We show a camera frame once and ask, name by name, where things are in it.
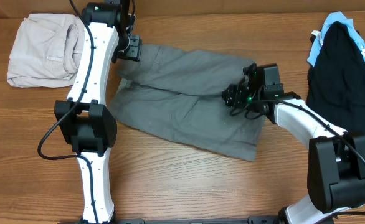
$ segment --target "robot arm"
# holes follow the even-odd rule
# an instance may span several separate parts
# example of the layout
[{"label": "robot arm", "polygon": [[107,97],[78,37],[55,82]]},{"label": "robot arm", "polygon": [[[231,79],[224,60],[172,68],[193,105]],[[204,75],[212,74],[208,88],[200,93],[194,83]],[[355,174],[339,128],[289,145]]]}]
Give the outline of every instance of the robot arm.
[{"label": "robot arm", "polygon": [[230,85],[223,92],[226,105],[267,116],[309,150],[308,195],[281,210],[278,221],[324,222],[331,213],[364,205],[365,166],[341,139],[350,142],[365,159],[365,135],[348,133],[309,109],[297,94],[284,93],[276,64],[253,64],[244,68],[244,75],[238,85]]},{"label": "robot arm", "polygon": [[[106,108],[105,92],[111,61],[115,63],[116,58],[140,60],[139,36],[126,33],[127,30],[131,32],[133,27],[129,21],[135,19],[135,16],[131,18],[128,15],[128,5],[129,0],[122,0],[120,4],[89,3],[82,14],[95,45],[92,69],[86,92],[76,111],[60,123],[62,134],[66,142],[72,145],[73,152],[91,163],[92,176],[86,161],[78,158],[85,202],[81,223],[96,223],[96,218],[99,223],[115,223],[115,206],[110,194],[109,157],[116,141],[117,126]],[[91,48],[90,36],[85,29],[83,54],[75,83],[67,101],[57,101],[54,107],[58,120],[71,109],[82,92]]]}]

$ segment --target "wooden table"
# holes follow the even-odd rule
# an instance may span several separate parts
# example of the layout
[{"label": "wooden table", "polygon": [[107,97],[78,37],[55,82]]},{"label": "wooden table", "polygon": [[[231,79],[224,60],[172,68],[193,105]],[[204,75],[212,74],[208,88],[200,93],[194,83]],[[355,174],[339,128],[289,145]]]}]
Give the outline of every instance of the wooden table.
[{"label": "wooden table", "polygon": [[[145,44],[239,55],[278,63],[286,91],[306,98],[306,59],[312,30],[328,14],[241,14],[139,18]],[[347,12],[365,40],[365,12]],[[37,144],[55,122],[55,100],[70,88],[12,88],[8,56],[22,19],[0,19],[0,223],[78,220],[83,190],[75,159],[45,161]],[[112,67],[108,100],[118,79]],[[287,131],[266,121],[255,162],[168,142],[119,124],[110,159],[118,218],[245,218],[273,215],[306,195],[307,151]],[[59,130],[48,155],[70,154]],[[349,217],[338,223],[365,223]]]}]

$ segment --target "gray shorts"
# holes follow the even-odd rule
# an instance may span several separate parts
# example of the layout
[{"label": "gray shorts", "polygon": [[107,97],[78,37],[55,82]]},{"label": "gray shorts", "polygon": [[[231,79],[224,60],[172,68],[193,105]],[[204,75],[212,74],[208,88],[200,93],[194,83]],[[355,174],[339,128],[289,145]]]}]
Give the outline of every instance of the gray shorts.
[{"label": "gray shorts", "polygon": [[118,67],[123,81],[109,110],[119,122],[146,133],[253,161],[265,117],[231,117],[231,108],[221,98],[229,84],[243,78],[242,68],[253,62],[143,45],[140,62],[122,61]]}]

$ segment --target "blue shirt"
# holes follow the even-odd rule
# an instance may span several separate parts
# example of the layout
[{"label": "blue shirt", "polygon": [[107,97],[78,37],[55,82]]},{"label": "blue shirt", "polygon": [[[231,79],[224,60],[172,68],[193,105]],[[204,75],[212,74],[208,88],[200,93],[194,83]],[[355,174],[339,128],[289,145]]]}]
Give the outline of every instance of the blue shirt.
[{"label": "blue shirt", "polygon": [[310,63],[312,66],[315,65],[317,56],[320,53],[326,32],[328,31],[329,27],[336,21],[347,26],[350,37],[354,40],[354,43],[356,43],[365,61],[365,41],[354,29],[353,20],[346,18],[346,16],[344,16],[341,12],[334,12],[326,18],[324,25],[322,26],[321,32],[319,33],[319,35],[316,36],[314,40],[313,46],[310,51],[310,56],[307,59],[307,62]]}]

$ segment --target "folded beige shirt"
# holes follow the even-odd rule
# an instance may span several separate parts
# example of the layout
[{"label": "folded beige shirt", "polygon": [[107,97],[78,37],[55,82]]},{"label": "folded beige shirt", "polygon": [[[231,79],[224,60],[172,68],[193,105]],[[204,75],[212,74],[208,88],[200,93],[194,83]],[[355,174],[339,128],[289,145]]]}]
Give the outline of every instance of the folded beige shirt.
[{"label": "folded beige shirt", "polygon": [[7,81],[14,87],[64,87],[75,81],[84,25],[73,15],[30,14],[16,34]]}]

